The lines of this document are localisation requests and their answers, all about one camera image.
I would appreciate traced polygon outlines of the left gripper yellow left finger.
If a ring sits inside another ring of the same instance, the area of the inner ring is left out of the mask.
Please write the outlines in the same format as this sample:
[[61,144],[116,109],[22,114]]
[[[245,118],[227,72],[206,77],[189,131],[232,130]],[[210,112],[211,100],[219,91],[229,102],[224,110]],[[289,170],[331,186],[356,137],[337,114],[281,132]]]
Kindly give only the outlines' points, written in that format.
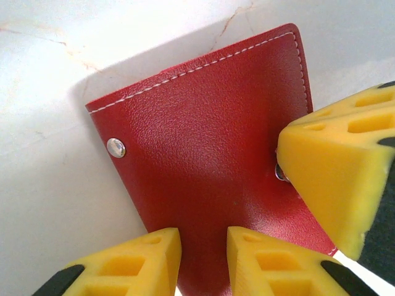
[[177,228],[165,228],[69,263],[35,295],[174,295],[181,262]]

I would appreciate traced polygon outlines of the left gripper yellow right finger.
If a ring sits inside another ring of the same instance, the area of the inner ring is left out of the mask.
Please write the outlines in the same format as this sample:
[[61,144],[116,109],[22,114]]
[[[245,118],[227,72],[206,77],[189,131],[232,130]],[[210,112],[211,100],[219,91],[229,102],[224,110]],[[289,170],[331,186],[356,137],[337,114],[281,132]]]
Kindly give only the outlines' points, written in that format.
[[233,295],[376,295],[331,256],[241,226],[227,229]]

